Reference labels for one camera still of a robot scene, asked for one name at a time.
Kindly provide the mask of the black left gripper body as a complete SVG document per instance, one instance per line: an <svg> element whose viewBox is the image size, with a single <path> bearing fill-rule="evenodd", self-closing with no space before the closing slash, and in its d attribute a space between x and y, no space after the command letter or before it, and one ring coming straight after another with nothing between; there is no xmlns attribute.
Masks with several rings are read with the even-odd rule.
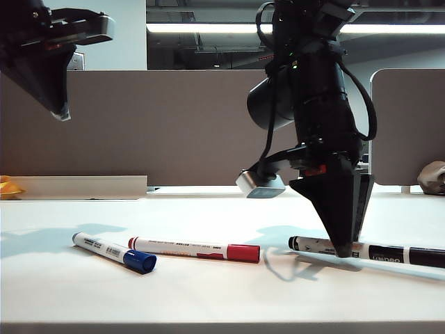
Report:
<svg viewBox="0 0 445 334"><path fill-rule="evenodd" d="M50 9L42 1L1 2L1 46L91 45L103 41L103 12Z"/></svg>

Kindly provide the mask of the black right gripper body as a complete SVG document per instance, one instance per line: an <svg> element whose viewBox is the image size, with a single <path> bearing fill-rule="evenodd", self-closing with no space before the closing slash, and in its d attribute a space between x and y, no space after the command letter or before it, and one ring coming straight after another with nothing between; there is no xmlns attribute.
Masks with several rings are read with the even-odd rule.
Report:
<svg viewBox="0 0 445 334"><path fill-rule="evenodd" d="M289 161L302 177L348 174L355 170L362 146L362 140L358 137L319 138L299 144Z"/></svg>

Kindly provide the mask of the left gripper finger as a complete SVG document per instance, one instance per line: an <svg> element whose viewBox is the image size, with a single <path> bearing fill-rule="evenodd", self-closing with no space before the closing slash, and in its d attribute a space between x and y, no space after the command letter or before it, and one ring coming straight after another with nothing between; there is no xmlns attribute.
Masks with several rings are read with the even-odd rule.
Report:
<svg viewBox="0 0 445 334"><path fill-rule="evenodd" d="M70 119L67 66L74 44L1 46L1 72L60 121Z"/></svg>

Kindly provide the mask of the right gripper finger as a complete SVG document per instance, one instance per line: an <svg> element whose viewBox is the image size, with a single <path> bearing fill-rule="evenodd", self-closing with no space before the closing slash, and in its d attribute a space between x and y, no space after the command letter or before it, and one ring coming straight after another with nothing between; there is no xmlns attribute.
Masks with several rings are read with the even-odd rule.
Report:
<svg viewBox="0 0 445 334"><path fill-rule="evenodd" d="M355 176L350 161L333 154L322 163L325 172L305 175L289 183L291 188L310 200L318 213L338 257L352 253L355 218Z"/></svg>
<svg viewBox="0 0 445 334"><path fill-rule="evenodd" d="M356 213L355 227L353 232L353 241L358 241L360 233L362 231L364 217L368 207L369 199L371 197L374 180L375 177L372 174L360 175L359 198L357 203L357 213Z"/></svg>

